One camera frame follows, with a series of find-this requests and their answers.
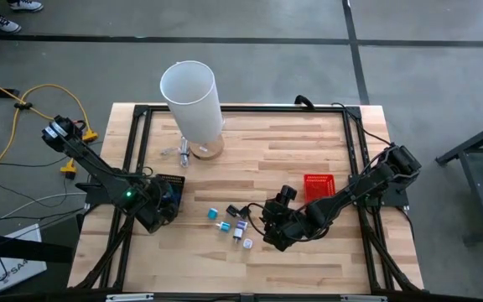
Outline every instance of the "person's foot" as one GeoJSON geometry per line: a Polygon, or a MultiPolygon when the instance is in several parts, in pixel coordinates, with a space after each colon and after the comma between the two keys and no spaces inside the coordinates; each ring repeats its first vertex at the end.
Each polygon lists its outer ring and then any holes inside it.
{"type": "Polygon", "coordinates": [[[44,8],[44,5],[42,3],[38,3],[36,1],[30,1],[30,0],[18,0],[15,3],[9,3],[8,6],[10,6],[10,9],[12,9],[14,12],[38,12],[44,8]]]}
{"type": "Polygon", "coordinates": [[[21,26],[3,16],[0,16],[0,30],[4,31],[5,33],[16,34],[18,31],[20,31],[20,29],[22,29],[21,26]]]}

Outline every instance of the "red plastic crate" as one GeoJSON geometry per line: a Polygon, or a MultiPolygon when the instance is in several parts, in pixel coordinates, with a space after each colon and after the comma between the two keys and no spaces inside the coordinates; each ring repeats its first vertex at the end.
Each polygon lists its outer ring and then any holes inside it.
{"type": "Polygon", "coordinates": [[[305,204],[335,194],[335,177],[331,174],[306,174],[304,176],[305,204]]]}

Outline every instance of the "wooden table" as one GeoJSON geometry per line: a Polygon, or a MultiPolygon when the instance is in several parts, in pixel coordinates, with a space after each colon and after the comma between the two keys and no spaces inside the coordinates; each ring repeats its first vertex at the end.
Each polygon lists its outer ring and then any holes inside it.
{"type": "MultiPolygon", "coordinates": [[[[101,151],[112,166],[122,166],[134,105],[113,104],[101,151]]],[[[388,139],[382,107],[364,106],[361,112],[365,129],[388,139]]],[[[253,248],[245,250],[240,243],[234,243],[232,231],[225,234],[215,226],[223,219],[235,222],[225,213],[230,204],[241,208],[248,202],[263,203],[285,184],[298,190],[298,198],[290,207],[301,206],[303,174],[333,174],[337,190],[343,188],[351,172],[341,115],[224,112],[224,116],[223,154],[211,161],[191,158],[189,168],[183,169],[179,154],[160,154],[165,148],[180,146],[174,119],[169,112],[154,113],[145,165],[155,173],[185,176],[183,201],[174,222],[152,235],[135,224],[124,290],[369,293],[359,221],[353,206],[341,212],[325,238],[296,243],[284,253],[266,244],[251,228],[244,238],[253,240],[253,248]],[[211,207],[219,210],[217,221],[206,217],[211,207]]],[[[353,136],[358,146],[356,133],[353,136]]],[[[385,147],[374,138],[366,136],[366,140],[371,156],[385,147]]],[[[112,213],[113,206],[100,206],[85,219],[69,285],[79,283],[104,252],[112,213]]],[[[254,220],[259,214],[253,212],[254,220]]],[[[389,253],[403,272],[422,287],[408,221],[394,208],[383,208],[382,220],[389,253]]],[[[374,260],[383,284],[380,258],[375,256],[374,260]]],[[[112,267],[113,279],[116,267],[112,267]]]]}

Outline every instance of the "floor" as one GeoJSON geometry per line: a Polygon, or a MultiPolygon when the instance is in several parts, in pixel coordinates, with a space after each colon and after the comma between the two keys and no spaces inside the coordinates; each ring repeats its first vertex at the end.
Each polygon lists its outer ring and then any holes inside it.
{"type": "MultiPolygon", "coordinates": [[[[460,165],[453,162],[441,168],[434,162],[483,128],[483,44],[414,47],[405,42],[483,41],[483,0],[350,0],[350,5],[352,19],[348,14],[345,18],[341,0],[132,0],[131,4],[46,0],[45,10],[35,15],[11,14],[0,2],[0,12],[19,22],[25,36],[278,38],[279,42],[6,40],[0,41],[0,85],[21,91],[44,83],[65,86],[83,101],[92,127],[100,133],[113,102],[161,102],[159,78],[180,60],[209,65],[222,102],[292,103],[303,94],[315,103],[383,105],[392,139],[408,146],[423,165],[408,195],[426,289],[483,298],[483,244],[467,248],[461,241],[463,235],[479,231],[483,221],[460,165]],[[344,43],[355,35],[360,42],[399,40],[402,46],[344,43]]],[[[29,100],[49,115],[81,115],[60,91],[39,91],[29,100]]],[[[0,99],[0,152],[11,133],[12,118],[11,102],[0,99]]],[[[46,164],[59,159],[61,154],[40,139],[45,125],[32,112],[21,114],[4,161],[46,164]]],[[[59,167],[0,166],[0,184],[34,198],[64,193],[59,167]]],[[[78,179],[85,177],[79,171],[78,179]]],[[[70,182],[66,186],[69,192],[77,191],[70,182]]],[[[0,189],[0,216],[28,202],[0,189]]],[[[33,204],[16,215],[71,211],[82,202],[83,196],[69,196],[56,208],[33,204]]],[[[0,234],[30,223],[0,221],[0,234]]]]}

